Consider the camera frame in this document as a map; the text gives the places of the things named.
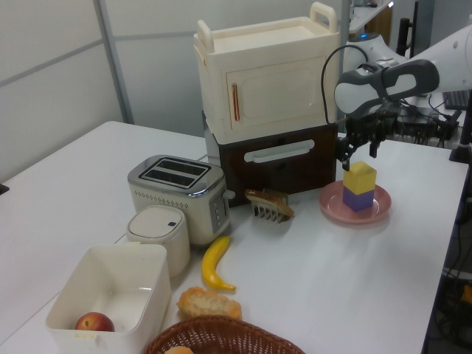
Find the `wicker basket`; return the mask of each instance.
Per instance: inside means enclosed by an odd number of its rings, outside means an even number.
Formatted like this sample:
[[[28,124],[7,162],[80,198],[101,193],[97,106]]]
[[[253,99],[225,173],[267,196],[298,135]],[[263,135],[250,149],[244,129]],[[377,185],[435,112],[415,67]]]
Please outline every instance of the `wicker basket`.
[[[289,341],[228,316],[199,316],[179,322],[149,343],[145,354],[164,354],[179,345],[195,354],[304,354]]]

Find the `purple block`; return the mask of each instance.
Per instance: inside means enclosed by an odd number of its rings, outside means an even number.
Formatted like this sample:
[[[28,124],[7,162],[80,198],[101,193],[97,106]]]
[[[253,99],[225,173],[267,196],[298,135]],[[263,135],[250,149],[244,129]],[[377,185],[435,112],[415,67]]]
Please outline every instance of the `purple block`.
[[[370,190],[361,194],[355,194],[349,188],[344,187],[342,201],[355,212],[370,208],[374,204],[374,190]]]

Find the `silver toaster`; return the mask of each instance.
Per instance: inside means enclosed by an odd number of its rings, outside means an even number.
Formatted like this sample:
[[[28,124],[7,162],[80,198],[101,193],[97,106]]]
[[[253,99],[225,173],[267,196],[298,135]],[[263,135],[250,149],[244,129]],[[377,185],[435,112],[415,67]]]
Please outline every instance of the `silver toaster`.
[[[223,170],[216,165],[157,155],[128,174],[136,211],[150,205],[180,209],[187,218],[190,243],[205,246],[229,225],[228,199]]]

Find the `banana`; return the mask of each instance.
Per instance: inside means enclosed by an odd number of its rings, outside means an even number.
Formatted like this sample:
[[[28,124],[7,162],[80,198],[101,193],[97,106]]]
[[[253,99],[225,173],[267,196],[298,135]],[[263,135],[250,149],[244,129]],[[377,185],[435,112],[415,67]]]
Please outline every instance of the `banana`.
[[[216,266],[229,247],[229,236],[220,236],[205,252],[201,261],[201,275],[205,284],[215,290],[235,291],[234,285],[224,282],[218,274],[216,274]]]

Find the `bread slice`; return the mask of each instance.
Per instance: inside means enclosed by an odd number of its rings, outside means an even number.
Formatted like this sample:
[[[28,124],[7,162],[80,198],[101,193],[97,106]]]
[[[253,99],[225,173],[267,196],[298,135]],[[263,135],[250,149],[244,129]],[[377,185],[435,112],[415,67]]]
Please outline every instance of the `bread slice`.
[[[239,302],[198,286],[182,293],[177,306],[186,317],[202,315],[226,315],[235,319],[242,317]]]

